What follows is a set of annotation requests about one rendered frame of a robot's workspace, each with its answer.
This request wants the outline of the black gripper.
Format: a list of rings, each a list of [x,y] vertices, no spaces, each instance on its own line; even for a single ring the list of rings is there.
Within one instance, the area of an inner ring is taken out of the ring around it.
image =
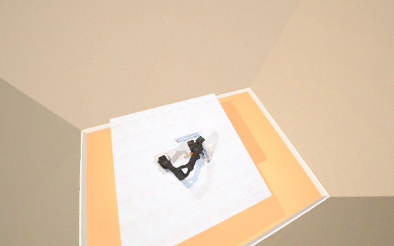
[[[190,141],[187,142],[187,144],[188,144],[189,147],[191,146],[192,143],[194,143],[194,140],[190,140]],[[200,155],[198,156],[197,160],[198,160],[198,159],[200,159]]]

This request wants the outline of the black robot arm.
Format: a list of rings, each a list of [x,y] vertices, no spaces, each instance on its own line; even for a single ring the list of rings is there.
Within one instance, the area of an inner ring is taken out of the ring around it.
[[[172,166],[171,162],[165,157],[165,155],[161,156],[158,158],[158,164],[163,168],[163,169],[169,169],[179,181],[182,181],[186,179],[189,176],[189,173],[194,169],[195,163],[197,161],[197,158],[199,154],[202,153],[203,146],[202,143],[205,141],[203,137],[199,137],[196,142],[192,143],[189,149],[192,151],[193,154],[189,160],[189,162],[186,165],[181,165],[180,167],[175,168]],[[182,171],[182,169],[188,168],[188,171],[186,174]]]

